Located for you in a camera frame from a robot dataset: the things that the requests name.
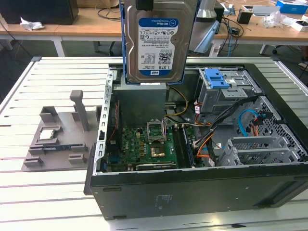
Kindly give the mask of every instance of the barcode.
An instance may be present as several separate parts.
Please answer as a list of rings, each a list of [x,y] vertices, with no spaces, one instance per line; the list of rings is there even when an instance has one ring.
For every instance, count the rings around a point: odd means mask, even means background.
[[[171,64],[172,53],[159,53],[158,64]]]

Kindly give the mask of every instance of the office floor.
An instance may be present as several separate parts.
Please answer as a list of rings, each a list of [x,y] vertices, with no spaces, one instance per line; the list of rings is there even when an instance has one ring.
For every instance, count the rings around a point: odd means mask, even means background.
[[[64,42],[64,47],[67,56],[108,56],[108,50],[111,42],[101,42],[99,53],[94,52],[92,42],[84,41],[67,41]],[[22,45],[31,53],[32,56],[57,56],[56,49],[51,41],[28,41],[24,40]],[[261,56],[259,51],[261,45],[238,45],[232,56]],[[296,46],[283,46],[278,49],[276,55],[296,76],[302,73],[298,68],[298,63],[301,62],[301,52]],[[269,47],[266,56],[273,56],[272,47]],[[121,56],[121,43],[116,42],[113,47],[115,56]],[[221,52],[219,56],[227,56],[228,52]],[[19,48],[19,44],[13,45],[13,51],[0,51],[0,102],[5,98],[10,91],[15,81],[20,77],[23,70],[30,62],[31,57]],[[305,72],[302,81],[308,83],[308,72]]]

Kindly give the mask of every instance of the open computer tower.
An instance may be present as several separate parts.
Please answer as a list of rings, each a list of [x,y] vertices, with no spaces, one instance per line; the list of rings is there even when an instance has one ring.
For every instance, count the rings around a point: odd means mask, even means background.
[[[106,81],[87,179],[106,220],[279,207],[308,187],[307,128],[254,64]]]

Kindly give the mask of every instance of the motherboard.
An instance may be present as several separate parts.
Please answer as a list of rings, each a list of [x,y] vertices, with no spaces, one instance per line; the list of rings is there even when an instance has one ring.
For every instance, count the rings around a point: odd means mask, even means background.
[[[107,154],[107,171],[176,169],[184,163],[192,165],[193,158],[183,160],[181,153],[190,149],[193,140],[194,130],[190,126],[123,128],[119,153]]]

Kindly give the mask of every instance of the sticker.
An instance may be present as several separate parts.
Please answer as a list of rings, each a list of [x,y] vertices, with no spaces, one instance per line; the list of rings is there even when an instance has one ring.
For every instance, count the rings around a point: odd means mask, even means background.
[[[171,205],[172,194],[170,195],[159,195],[155,198],[155,209],[162,210],[168,208]]]
[[[44,151],[57,150],[56,148],[42,148]]]
[[[214,163],[214,161],[213,161],[211,158],[208,159],[208,163],[209,163],[212,167],[215,167],[215,163]]]
[[[225,79],[225,81],[227,82],[227,83],[235,83],[235,80],[234,79]]]
[[[164,76],[172,69],[177,33],[176,18],[141,18],[138,34],[138,69],[145,76]]]
[[[140,85],[159,85],[160,83],[141,83]]]
[[[197,114],[200,114],[200,107],[199,106],[195,106],[194,110]]]

